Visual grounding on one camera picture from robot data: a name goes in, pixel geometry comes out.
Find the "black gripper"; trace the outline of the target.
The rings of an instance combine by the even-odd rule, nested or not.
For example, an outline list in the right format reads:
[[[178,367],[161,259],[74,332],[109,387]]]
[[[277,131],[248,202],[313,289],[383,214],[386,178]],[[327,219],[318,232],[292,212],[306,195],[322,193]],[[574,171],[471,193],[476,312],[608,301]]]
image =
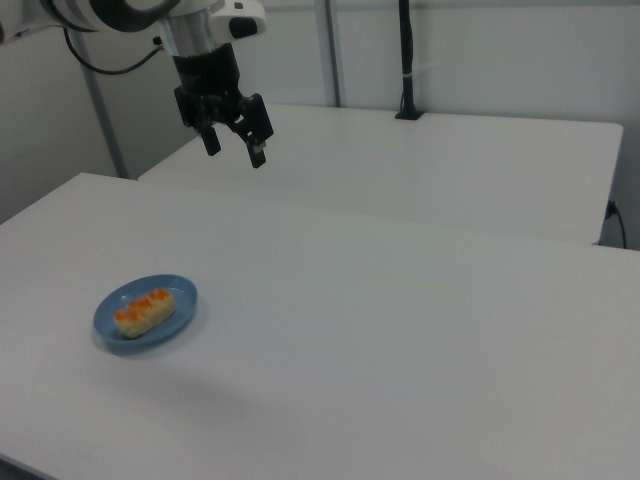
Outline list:
[[[174,95],[182,121],[200,132],[206,153],[214,156],[221,150],[215,124],[223,123],[245,143],[252,167],[264,165],[264,148],[274,130],[262,96],[240,92],[232,46],[173,60],[181,81]]]

